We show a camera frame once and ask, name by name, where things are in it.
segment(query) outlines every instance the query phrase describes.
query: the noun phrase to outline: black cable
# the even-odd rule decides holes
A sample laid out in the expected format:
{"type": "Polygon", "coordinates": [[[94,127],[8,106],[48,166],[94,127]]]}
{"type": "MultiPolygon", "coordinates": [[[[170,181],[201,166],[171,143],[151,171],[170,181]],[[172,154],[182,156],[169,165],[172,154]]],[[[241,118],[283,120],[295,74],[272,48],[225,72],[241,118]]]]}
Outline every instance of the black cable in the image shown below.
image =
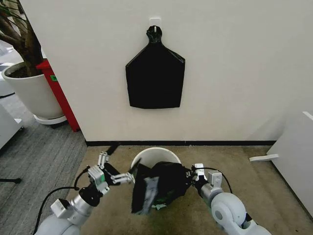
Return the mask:
{"type": "Polygon", "coordinates": [[[55,190],[51,191],[50,193],[48,193],[48,195],[45,197],[44,201],[42,202],[41,206],[40,206],[40,209],[39,209],[39,213],[38,213],[38,216],[37,216],[37,221],[36,221],[36,225],[35,225],[35,229],[34,229],[34,232],[33,232],[33,235],[37,232],[38,230],[38,226],[39,226],[39,222],[40,222],[40,217],[41,217],[41,214],[43,212],[43,209],[44,209],[44,206],[45,206],[45,202],[48,200],[49,196],[51,194],[53,194],[54,192],[56,191],[59,191],[59,190],[62,190],[62,189],[74,189],[76,191],[79,190],[79,188],[77,187],[60,187],[60,188],[56,188],[55,190]]]}
{"type": "MultiPolygon", "coordinates": [[[[195,168],[195,169],[209,169],[209,170],[217,170],[217,169],[215,169],[215,168],[211,168],[211,167],[201,167],[201,168],[195,168]]],[[[226,182],[227,182],[227,184],[228,184],[228,187],[229,187],[229,191],[230,191],[230,193],[233,193],[233,190],[231,189],[230,183],[229,183],[228,179],[226,178],[226,176],[225,176],[225,175],[223,174],[223,172],[221,172],[220,170],[217,170],[217,171],[219,171],[220,173],[222,173],[222,176],[225,178],[225,180],[226,180],[226,182]]]]}
{"type": "Polygon", "coordinates": [[[86,172],[88,172],[88,169],[90,168],[90,166],[87,166],[77,177],[76,177],[76,180],[75,180],[75,183],[74,183],[74,187],[77,188],[77,183],[78,183],[78,180],[79,178],[85,174],[86,172]]]}

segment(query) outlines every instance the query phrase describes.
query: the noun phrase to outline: plant pot saucer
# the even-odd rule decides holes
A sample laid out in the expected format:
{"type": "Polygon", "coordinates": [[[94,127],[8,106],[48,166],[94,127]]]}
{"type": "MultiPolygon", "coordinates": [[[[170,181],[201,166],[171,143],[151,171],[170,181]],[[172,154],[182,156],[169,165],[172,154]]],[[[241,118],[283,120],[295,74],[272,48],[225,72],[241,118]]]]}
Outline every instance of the plant pot saucer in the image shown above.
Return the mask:
{"type": "Polygon", "coordinates": [[[34,115],[34,118],[37,122],[43,125],[54,125],[54,124],[58,124],[67,120],[65,116],[61,116],[61,117],[54,118],[54,119],[45,119],[45,118],[34,115]]]}

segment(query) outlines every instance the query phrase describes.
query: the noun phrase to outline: floor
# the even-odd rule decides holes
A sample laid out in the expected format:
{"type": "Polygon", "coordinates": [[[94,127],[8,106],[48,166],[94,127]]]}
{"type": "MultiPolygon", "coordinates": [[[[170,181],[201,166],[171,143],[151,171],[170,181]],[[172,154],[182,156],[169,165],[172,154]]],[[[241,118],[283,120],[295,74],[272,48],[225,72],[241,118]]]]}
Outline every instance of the floor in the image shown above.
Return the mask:
{"type": "MultiPolygon", "coordinates": [[[[52,129],[37,123],[16,95],[1,98],[0,104],[24,122],[24,129],[0,150],[0,178],[22,178],[19,185],[0,183],[0,234],[28,235],[44,197],[57,187],[71,186],[87,147],[83,134],[72,132],[68,124],[52,129]]],[[[42,217],[67,193],[51,196],[42,217]]]]}
{"type": "MultiPolygon", "coordinates": [[[[120,146],[110,163],[120,172],[130,168],[133,158],[148,146],[120,146]]],[[[251,217],[272,235],[311,235],[313,223],[304,212],[288,186],[269,162],[251,163],[248,158],[265,155],[264,146],[166,146],[182,164],[204,163],[220,169],[229,179],[236,194],[251,217]]],[[[107,147],[88,147],[79,167],[97,164],[98,155],[107,147]]],[[[89,184],[83,176],[78,186],[89,184]]],[[[111,187],[101,199],[89,220],[82,226],[82,235],[203,235],[224,234],[209,214],[205,203],[194,188],[167,208],[152,210],[149,215],[131,214],[132,185],[111,187]]],[[[76,195],[70,191],[68,198],[76,195]]]]}

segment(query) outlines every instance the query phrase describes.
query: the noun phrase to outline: black baseboard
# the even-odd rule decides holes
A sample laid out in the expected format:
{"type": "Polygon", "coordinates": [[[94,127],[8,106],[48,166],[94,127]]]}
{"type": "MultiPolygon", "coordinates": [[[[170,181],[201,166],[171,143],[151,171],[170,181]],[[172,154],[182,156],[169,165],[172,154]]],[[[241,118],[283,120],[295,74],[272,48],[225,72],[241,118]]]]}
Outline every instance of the black baseboard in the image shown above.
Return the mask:
{"type": "Polygon", "coordinates": [[[87,146],[152,145],[152,146],[252,146],[273,145],[276,141],[86,141],[87,146]]]}

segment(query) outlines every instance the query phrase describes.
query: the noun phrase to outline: white planter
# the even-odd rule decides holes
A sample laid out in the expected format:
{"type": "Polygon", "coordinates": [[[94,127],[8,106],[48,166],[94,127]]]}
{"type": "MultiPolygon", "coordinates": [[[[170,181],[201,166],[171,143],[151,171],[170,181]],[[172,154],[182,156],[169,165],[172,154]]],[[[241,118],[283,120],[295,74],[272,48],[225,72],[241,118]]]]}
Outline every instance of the white planter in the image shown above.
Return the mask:
{"type": "Polygon", "coordinates": [[[6,68],[2,71],[2,77],[15,90],[28,110],[43,119],[63,116],[62,109],[43,74],[24,78],[9,77],[22,66],[22,63],[18,63],[6,68]]]}

